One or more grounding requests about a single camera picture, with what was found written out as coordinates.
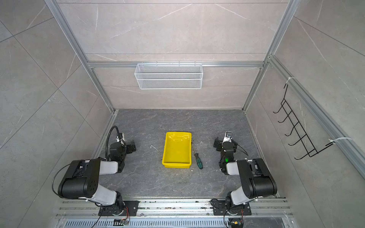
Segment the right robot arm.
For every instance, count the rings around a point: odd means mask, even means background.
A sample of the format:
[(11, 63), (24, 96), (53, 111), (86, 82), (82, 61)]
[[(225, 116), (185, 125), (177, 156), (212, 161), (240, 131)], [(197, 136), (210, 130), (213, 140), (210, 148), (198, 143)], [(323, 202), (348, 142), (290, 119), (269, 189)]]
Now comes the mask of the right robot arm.
[(227, 194), (225, 200), (211, 200), (219, 213), (243, 211), (244, 215), (250, 215), (250, 202), (277, 194), (277, 184), (263, 159), (236, 160), (234, 154), (239, 145), (229, 135), (223, 140), (216, 138), (213, 147), (220, 152), (220, 171), (225, 175), (239, 176), (241, 183), (238, 189)]

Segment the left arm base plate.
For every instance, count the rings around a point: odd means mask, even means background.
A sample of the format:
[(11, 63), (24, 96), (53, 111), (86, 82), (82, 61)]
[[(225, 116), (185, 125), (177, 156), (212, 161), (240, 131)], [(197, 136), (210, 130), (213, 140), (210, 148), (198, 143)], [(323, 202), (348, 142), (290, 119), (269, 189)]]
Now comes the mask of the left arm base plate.
[(101, 206), (98, 212), (98, 216), (136, 216), (139, 202), (137, 200), (124, 201), (122, 206), (118, 204), (110, 206)]

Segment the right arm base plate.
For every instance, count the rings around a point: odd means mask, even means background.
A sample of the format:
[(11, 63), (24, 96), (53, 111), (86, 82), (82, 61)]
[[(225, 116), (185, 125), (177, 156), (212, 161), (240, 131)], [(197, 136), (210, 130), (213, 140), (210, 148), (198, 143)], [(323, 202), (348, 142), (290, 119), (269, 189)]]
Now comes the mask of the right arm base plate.
[(213, 214), (215, 216), (223, 216), (223, 215), (243, 215), (250, 216), (252, 215), (251, 207), (249, 203), (234, 205), (225, 200), (211, 199), (210, 205), (213, 208)]

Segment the green handled screwdriver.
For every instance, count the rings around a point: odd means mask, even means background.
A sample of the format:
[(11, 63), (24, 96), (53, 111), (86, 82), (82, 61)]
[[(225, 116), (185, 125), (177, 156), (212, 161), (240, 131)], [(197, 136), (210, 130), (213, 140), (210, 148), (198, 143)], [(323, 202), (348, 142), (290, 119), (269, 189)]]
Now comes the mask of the green handled screwdriver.
[(200, 157), (199, 157), (199, 154), (196, 152), (195, 147), (194, 147), (194, 145), (193, 145), (193, 144), (192, 144), (192, 150), (193, 150), (193, 153), (194, 153), (195, 160), (196, 160), (196, 163), (197, 163), (197, 165), (198, 165), (198, 168), (199, 168), (200, 170), (202, 170), (202, 169), (203, 169), (202, 161), (201, 161), (201, 159), (200, 159)]

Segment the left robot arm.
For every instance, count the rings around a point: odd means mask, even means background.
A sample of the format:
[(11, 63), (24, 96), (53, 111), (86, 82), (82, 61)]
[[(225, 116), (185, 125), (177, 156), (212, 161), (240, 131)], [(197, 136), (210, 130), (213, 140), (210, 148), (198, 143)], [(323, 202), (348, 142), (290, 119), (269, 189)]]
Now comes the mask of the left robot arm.
[(59, 184), (57, 195), (65, 199), (93, 202), (100, 207), (100, 216), (121, 215), (127, 209), (121, 193), (102, 186), (99, 177), (121, 173), (126, 156), (135, 151), (135, 143), (125, 143), (121, 135), (117, 137), (117, 142), (110, 145), (107, 158), (72, 161)]

